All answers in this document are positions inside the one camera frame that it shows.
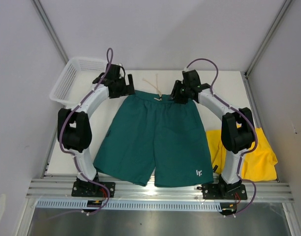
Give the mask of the white plastic basket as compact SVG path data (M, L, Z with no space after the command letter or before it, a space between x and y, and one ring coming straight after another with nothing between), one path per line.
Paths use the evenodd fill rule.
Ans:
M103 59L73 57L61 72L49 98L65 106L76 105L90 91L92 81L105 71L106 65Z

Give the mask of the green shorts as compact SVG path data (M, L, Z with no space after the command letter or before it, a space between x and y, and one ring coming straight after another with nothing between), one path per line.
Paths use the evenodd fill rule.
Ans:
M100 173L146 186L185 187L211 183L206 132L192 100L174 102L157 83L155 93L135 91L119 107L93 165Z

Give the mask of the yellow shorts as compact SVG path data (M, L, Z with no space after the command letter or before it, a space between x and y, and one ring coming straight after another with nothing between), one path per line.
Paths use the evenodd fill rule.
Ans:
M275 153L267 141L262 128L255 129L258 137L257 148L245 155L241 168L241 177L253 182L277 179L275 165L278 163ZM221 142L220 130L206 132L211 153L212 166L217 166L216 173L221 174L225 166L226 149Z

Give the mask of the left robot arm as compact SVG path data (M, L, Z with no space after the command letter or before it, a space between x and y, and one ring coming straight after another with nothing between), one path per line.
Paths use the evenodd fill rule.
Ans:
M92 141L90 117L108 98L135 93L132 74L126 74L122 64L108 63L106 71L94 81L88 94L72 108L58 112L58 142L62 152L70 154L77 169L77 179L84 181L82 190L90 197L99 193L94 181L97 170L93 166L89 146Z

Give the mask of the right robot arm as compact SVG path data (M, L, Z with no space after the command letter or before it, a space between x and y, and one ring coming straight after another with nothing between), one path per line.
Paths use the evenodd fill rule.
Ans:
M224 169L219 177L218 194L227 199L241 186L240 167L242 159L257 136L249 108L236 108L217 95L212 86L200 81L196 70L184 70L183 80L176 80L171 99L186 104L190 99L208 108L221 120L221 141L226 152Z

